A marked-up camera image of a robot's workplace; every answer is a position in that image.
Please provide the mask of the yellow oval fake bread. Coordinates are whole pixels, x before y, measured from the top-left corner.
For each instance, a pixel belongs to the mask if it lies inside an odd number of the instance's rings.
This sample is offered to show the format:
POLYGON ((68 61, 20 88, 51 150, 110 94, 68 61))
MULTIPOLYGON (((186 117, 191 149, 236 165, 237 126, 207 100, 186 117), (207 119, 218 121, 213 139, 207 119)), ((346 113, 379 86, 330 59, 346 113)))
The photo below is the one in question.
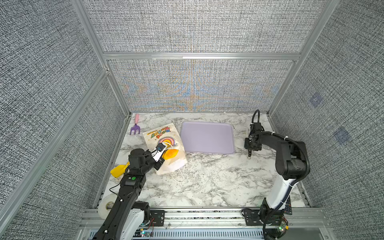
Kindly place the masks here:
POLYGON ((177 150, 177 149, 169 149, 163 153, 162 158, 164 160, 170 160, 170 159, 176 157, 178 153, 179 153, 179 150, 177 150))

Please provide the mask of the white paper gift bag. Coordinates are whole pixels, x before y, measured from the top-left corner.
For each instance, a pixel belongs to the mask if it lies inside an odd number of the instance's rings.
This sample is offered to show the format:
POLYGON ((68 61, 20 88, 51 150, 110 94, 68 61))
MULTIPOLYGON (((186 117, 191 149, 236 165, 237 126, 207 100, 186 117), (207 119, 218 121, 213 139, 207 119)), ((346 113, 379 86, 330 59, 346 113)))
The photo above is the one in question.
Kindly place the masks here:
POLYGON ((157 175, 180 174, 179 183, 184 181, 182 168, 188 163, 181 136, 173 123, 143 133, 145 143, 158 158, 160 167, 155 167, 157 175))

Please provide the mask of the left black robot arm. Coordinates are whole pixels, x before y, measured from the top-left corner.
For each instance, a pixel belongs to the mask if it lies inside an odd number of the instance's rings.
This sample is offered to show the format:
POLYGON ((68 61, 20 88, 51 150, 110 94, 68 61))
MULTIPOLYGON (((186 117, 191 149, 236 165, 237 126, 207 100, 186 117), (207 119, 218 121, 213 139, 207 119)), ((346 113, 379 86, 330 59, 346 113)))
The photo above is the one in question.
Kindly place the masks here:
POLYGON ((149 219, 149 204, 137 202, 137 199, 146 183, 146 173, 152 169, 160 169, 164 163, 165 151, 163 144, 153 151, 131 151, 130 166, 120 181, 117 199, 104 223, 93 236, 94 240, 131 240, 140 225, 149 219))

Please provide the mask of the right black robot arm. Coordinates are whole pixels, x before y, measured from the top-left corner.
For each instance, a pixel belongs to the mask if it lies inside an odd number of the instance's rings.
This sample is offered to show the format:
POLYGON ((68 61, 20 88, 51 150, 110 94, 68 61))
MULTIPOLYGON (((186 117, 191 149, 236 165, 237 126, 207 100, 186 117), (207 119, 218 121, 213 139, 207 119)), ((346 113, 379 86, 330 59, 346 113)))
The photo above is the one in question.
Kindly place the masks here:
POLYGON ((260 116, 260 110, 256 110, 244 147, 248 151, 248 157, 252 156, 252 152, 261 151, 263 146, 276 151, 275 168, 278 177, 259 211, 261 222, 268 225, 272 218, 283 216, 292 190, 310 173, 310 163, 304 142, 266 131, 260 122, 260 116))

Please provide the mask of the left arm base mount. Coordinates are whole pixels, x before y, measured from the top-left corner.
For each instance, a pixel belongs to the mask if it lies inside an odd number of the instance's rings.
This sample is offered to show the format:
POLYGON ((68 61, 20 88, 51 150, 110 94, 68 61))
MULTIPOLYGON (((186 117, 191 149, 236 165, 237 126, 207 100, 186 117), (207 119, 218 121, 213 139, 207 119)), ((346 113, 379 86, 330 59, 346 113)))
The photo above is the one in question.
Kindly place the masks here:
POLYGON ((165 222, 164 210, 150 210, 149 213, 145 212, 144 221, 140 224, 141 228, 148 229, 150 226, 163 227, 165 222))

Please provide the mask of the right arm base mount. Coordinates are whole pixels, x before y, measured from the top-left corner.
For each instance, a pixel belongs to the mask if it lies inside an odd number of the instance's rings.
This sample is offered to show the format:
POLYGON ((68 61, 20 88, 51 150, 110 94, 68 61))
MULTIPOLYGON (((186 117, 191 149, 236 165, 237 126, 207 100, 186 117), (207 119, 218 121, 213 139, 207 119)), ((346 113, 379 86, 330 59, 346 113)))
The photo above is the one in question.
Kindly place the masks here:
MULTIPOLYGON (((265 216, 261 210, 245 208, 241 210, 247 226, 263 227, 265 216)), ((284 216, 284 210, 274 213, 266 223, 263 236, 266 240, 277 240, 282 238, 289 229, 289 222, 284 216)))

